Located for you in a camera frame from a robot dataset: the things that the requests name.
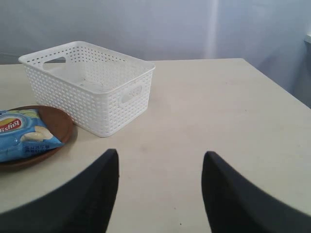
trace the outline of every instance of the lay's chip bag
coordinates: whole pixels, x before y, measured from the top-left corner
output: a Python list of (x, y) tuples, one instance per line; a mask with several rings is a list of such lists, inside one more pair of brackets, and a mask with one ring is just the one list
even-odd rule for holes
[(0, 111), (0, 162), (28, 158), (63, 145), (36, 109)]

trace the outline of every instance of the white tabletop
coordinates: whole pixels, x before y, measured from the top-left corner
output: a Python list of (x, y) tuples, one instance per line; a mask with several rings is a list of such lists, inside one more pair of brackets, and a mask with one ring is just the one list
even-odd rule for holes
[[(155, 65), (148, 110), (132, 123), (109, 138), (76, 127), (49, 159), (0, 172), (0, 212), (54, 190), (116, 148), (120, 182), (109, 233), (207, 232), (201, 194), (207, 150), (311, 214), (308, 107), (242, 59)], [(35, 104), (22, 65), (0, 66), (0, 82), (1, 109)]]

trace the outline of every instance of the basket handle hole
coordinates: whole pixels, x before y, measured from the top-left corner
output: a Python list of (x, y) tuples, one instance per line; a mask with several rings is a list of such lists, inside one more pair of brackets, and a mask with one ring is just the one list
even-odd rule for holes
[(47, 63), (65, 63), (66, 62), (66, 58), (65, 57), (58, 57), (49, 61), (46, 61), (45, 63), (43, 63), (43, 69), (48, 71), (51, 68), (51, 66), (49, 66)]

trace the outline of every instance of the chip bag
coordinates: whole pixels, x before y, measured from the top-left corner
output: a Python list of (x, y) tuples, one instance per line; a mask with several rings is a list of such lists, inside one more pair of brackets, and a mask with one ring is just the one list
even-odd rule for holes
[(28, 158), (63, 145), (36, 109), (0, 111), (0, 162)]

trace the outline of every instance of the white plastic basket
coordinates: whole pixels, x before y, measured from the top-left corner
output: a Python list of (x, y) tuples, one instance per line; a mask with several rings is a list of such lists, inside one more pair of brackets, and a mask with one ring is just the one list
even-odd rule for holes
[[(45, 62), (66, 62), (46, 70)], [(60, 108), (74, 122), (108, 137), (148, 107), (155, 65), (131, 56), (76, 41), (19, 58), (39, 104)]]

